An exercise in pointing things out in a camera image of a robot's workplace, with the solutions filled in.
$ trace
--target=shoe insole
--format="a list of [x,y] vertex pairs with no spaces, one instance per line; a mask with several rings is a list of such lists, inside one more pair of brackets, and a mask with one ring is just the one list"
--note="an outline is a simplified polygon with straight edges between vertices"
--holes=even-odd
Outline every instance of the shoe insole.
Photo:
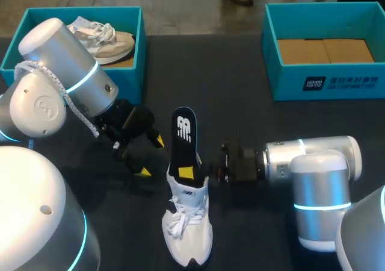
[[189,107],[177,108],[171,118],[171,161],[169,174],[181,184],[201,187],[205,176],[197,161],[198,126]]

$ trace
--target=gray floor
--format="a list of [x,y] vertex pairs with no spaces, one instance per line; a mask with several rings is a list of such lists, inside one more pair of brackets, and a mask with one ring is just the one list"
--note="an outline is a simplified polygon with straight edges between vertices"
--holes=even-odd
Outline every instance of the gray floor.
[[223,0],[0,0],[0,37],[13,35],[28,7],[142,6],[148,34],[209,34],[259,31],[266,3],[315,0],[254,1],[242,8]]

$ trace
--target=white shoelace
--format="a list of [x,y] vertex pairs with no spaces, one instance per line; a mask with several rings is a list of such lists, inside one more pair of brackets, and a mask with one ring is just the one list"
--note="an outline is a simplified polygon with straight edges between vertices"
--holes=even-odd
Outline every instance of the white shoelace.
[[100,44],[101,42],[112,42],[113,40],[116,40],[116,32],[115,28],[111,26],[111,24],[101,24],[99,22],[91,22],[92,25],[95,25],[94,28],[95,32],[100,32],[94,36],[90,36],[89,38],[99,38],[99,41],[97,44]]
[[190,208],[181,204],[177,196],[173,196],[170,202],[174,203],[176,213],[172,215],[167,225],[168,233],[176,239],[182,238],[187,225],[199,224],[205,215],[206,200],[207,196],[204,196],[196,208]]

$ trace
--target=cardboard box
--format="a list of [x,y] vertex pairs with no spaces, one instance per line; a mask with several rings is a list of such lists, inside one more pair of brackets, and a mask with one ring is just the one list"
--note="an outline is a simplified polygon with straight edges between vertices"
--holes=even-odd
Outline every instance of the cardboard box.
[[262,51],[274,100],[385,98],[377,2],[267,4]]
[[119,87],[119,98],[126,98],[132,104],[140,104],[144,65],[146,60],[146,32],[141,7],[67,7],[67,8],[29,8],[24,13],[19,27],[11,41],[0,72],[8,86],[13,83],[14,67],[23,61],[17,47],[23,37],[36,25],[46,19],[56,17],[66,25],[78,16],[90,21],[110,23],[117,31],[135,35],[135,54],[132,64],[116,64],[104,67],[105,72]]

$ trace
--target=shoe tongue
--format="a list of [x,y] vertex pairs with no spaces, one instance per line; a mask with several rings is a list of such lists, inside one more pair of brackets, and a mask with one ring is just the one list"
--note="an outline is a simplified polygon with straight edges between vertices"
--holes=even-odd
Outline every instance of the shoe tongue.
[[74,22],[71,23],[71,25],[77,26],[77,27],[84,27],[84,28],[95,28],[95,25],[91,24],[91,21],[78,16]]
[[174,194],[181,204],[190,208],[198,207],[206,192],[207,187],[193,188],[175,182]]

